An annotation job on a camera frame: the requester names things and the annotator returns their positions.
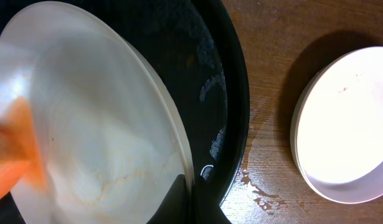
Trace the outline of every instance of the table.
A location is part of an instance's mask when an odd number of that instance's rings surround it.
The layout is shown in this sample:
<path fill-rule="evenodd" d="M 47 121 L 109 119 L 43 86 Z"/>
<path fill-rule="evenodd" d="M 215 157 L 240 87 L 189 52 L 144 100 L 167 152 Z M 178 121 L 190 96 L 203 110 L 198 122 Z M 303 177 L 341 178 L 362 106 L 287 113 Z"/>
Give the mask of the table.
<path fill-rule="evenodd" d="M 232 223 L 383 223 L 383 196 L 343 205 L 311 190 L 293 162 L 289 128 L 313 75 L 352 50 L 383 45 L 383 1 L 223 0 L 250 84 L 247 147 L 222 204 Z"/>

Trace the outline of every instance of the dirty plate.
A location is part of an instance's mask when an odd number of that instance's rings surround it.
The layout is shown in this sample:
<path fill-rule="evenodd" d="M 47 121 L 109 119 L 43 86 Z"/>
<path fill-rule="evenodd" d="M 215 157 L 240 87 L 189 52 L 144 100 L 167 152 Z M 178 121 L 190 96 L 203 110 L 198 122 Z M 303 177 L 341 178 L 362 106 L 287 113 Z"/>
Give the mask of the dirty plate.
<path fill-rule="evenodd" d="M 0 36 L 0 119 L 32 109 L 49 187 L 11 191 L 27 223 L 146 223 L 179 174 L 186 132 L 162 81 L 117 33 L 59 2 L 17 13 Z"/>
<path fill-rule="evenodd" d="M 383 195 L 383 47 L 344 55 L 310 81 L 293 115 L 291 147 L 320 196 L 361 203 Z"/>

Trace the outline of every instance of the white plate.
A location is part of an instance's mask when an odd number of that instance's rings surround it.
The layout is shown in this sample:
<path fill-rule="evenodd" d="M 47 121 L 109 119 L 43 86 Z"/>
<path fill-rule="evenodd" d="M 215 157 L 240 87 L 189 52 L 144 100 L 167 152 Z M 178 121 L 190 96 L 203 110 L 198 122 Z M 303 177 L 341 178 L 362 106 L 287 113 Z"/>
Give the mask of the white plate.
<path fill-rule="evenodd" d="M 179 113 L 148 62 L 95 16 L 60 2 L 18 12 L 0 36 L 0 119 L 32 109 L 47 192 L 11 191 L 25 221 L 146 223 L 178 174 L 191 189 Z"/>
<path fill-rule="evenodd" d="M 383 195 L 383 47 L 337 59 L 310 81 L 291 124 L 294 160 L 326 199 Z"/>

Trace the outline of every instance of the bowl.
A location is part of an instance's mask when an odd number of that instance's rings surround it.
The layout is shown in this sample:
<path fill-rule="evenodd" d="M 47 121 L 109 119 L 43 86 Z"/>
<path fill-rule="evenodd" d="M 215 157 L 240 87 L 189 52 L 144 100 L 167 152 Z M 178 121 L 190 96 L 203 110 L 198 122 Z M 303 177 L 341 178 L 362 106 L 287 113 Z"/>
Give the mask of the bowl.
<path fill-rule="evenodd" d="M 32 110 L 48 180 L 11 191 L 27 223 L 146 223 L 191 151 L 179 113 L 148 62 L 78 7 L 40 2 L 0 36 L 0 119 L 17 98 Z"/>
<path fill-rule="evenodd" d="M 290 137 L 296 165 L 320 196 L 352 204 L 383 195 L 383 47 L 353 51 L 317 73 Z"/>

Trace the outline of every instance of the wood grain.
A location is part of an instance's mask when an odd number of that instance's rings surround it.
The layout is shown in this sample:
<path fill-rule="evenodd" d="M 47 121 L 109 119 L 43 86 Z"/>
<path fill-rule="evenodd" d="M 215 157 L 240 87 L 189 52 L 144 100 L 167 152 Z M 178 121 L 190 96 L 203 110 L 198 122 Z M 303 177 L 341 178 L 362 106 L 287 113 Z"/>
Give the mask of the wood grain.
<path fill-rule="evenodd" d="M 383 45 L 383 1 L 222 1 L 244 52 L 251 99 L 244 158 L 222 204 L 228 219 L 383 223 L 383 197 L 342 205 L 314 193 L 289 141 L 292 112 L 310 78 L 345 53 Z"/>

